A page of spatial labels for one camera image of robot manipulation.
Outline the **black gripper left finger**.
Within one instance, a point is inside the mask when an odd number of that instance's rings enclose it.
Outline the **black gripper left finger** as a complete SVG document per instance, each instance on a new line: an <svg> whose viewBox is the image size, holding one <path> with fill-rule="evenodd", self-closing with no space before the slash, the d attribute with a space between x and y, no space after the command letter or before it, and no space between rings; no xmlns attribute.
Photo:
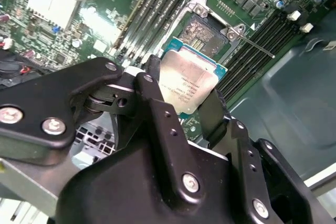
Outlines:
<svg viewBox="0 0 336 224"><path fill-rule="evenodd" d="M18 121L1 120L1 157L37 165L56 165L69 153L76 125L90 113L86 101L95 92L116 85L114 98L131 92L121 115L132 118L120 144L136 136L151 141L162 196L169 203L200 203L205 197L199 169L172 105L165 103L158 81L161 62L147 61L147 70L124 82L120 67L95 58L1 91L1 109L17 109Z"/></svg>

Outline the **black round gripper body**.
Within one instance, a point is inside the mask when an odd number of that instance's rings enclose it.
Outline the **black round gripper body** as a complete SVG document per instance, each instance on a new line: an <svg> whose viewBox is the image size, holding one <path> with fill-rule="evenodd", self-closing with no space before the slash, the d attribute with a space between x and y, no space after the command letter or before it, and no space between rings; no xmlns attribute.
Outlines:
<svg viewBox="0 0 336 224"><path fill-rule="evenodd" d="M80 171L61 192L57 223L233 223L229 162L156 113L142 136Z"/></svg>

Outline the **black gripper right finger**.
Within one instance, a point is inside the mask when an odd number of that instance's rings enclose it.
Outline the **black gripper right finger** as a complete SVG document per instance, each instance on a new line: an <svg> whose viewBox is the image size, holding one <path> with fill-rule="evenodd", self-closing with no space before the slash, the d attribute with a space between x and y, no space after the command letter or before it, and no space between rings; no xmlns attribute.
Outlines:
<svg viewBox="0 0 336 224"><path fill-rule="evenodd" d="M230 209L236 223L327 223L327 211L268 140L251 140L214 89L198 107L208 147L229 160Z"/></svg>

